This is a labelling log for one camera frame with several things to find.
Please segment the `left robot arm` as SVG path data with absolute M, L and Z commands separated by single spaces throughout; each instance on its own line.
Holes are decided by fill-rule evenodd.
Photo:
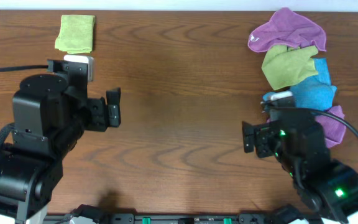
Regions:
M 13 97 L 14 122 L 0 132 L 0 223 L 40 223 L 63 177 L 63 160 L 85 131 L 121 123 L 121 90 L 88 98 L 72 87 L 26 84 Z

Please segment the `light green cloth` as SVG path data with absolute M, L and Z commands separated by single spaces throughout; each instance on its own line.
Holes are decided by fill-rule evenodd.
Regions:
M 68 54 L 92 52 L 95 18 L 91 15 L 62 15 L 55 48 Z

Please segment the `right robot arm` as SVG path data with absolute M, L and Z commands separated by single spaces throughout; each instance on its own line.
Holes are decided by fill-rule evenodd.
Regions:
M 311 211 L 339 223 L 358 212 L 358 173 L 331 157 L 316 121 L 243 122 L 242 136 L 246 153 L 276 158 Z

